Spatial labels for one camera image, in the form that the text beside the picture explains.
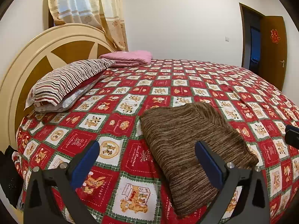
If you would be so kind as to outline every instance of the bed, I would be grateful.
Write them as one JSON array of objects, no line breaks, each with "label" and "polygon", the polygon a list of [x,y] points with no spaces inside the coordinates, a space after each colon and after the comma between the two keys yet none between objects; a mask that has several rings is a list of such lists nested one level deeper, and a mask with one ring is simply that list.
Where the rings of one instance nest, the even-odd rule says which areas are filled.
[{"label": "bed", "polygon": [[[100,155],[76,192],[98,222],[196,223],[206,206],[183,219],[177,217],[167,182],[142,136],[139,116],[150,108],[205,102],[227,119],[258,157],[268,186],[271,223],[277,222],[299,185],[299,152],[284,141],[285,126],[299,123],[299,108],[244,68],[196,60],[152,60],[148,66],[108,68],[68,111],[24,111],[29,90],[46,73],[111,51],[113,45],[100,30],[66,24],[34,38],[8,69],[0,91],[5,122],[0,147],[3,151],[10,144],[21,154],[23,199],[34,166],[50,169],[69,162],[96,139]],[[132,205],[136,191],[144,197],[138,208]],[[53,192],[72,222],[59,192]],[[235,194],[223,222],[231,216],[240,188]]]}]

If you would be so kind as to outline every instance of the blue gripper pad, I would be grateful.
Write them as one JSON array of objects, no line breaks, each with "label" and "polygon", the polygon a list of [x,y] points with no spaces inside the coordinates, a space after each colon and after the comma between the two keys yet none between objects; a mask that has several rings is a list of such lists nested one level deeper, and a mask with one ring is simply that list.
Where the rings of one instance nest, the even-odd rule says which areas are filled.
[{"label": "blue gripper pad", "polygon": [[82,186],[95,160],[98,158],[100,152],[100,145],[97,141],[91,141],[83,152],[77,154],[73,160],[79,161],[75,164],[74,169],[71,170],[70,185],[75,190]]},{"label": "blue gripper pad", "polygon": [[212,157],[216,154],[210,150],[204,141],[198,141],[195,143],[195,155],[213,187],[221,189],[224,185],[224,177],[222,170]]}]

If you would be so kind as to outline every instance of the metal screw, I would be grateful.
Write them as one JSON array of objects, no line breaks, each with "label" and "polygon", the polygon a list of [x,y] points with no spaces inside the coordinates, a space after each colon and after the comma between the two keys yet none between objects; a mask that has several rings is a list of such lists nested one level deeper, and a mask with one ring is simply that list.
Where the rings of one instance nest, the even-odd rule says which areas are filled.
[{"label": "metal screw", "polygon": [[34,171],[35,173],[38,172],[38,171],[39,171],[39,166],[34,167],[34,168],[33,168],[33,171]]},{"label": "metal screw", "polygon": [[255,170],[256,170],[257,172],[260,172],[260,171],[261,171],[261,167],[260,167],[260,166],[255,166]]},{"label": "metal screw", "polygon": [[68,167],[68,163],[67,162],[63,162],[59,165],[60,168],[65,169]]},{"label": "metal screw", "polygon": [[232,168],[235,167],[235,165],[234,165],[234,163],[233,163],[232,161],[228,162],[228,163],[226,164],[226,166],[227,166],[228,168],[230,168],[230,169],[232,169]]}]

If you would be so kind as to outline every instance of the folded pink blanket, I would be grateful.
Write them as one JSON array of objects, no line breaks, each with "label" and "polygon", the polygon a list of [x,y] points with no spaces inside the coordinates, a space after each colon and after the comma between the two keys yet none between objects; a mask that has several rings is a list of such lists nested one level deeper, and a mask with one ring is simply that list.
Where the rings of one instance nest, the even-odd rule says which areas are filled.
[{"label": "folded pink blanket", "polygon": [[112,67],[146,66],[150,64],[152,54],[145,50],[117,51],[101,55],[99,58],[114,60],[116,63]]}]

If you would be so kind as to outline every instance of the door handle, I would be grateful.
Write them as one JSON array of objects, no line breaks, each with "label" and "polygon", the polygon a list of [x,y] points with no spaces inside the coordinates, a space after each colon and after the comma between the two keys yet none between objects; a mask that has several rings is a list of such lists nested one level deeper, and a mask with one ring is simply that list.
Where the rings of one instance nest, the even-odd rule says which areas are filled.
[{"label": "door handle", "polygon": [[283,61],[281,61],[281,63],[282,63],[282,67],[284,67],[284,60],[283,60]]}]

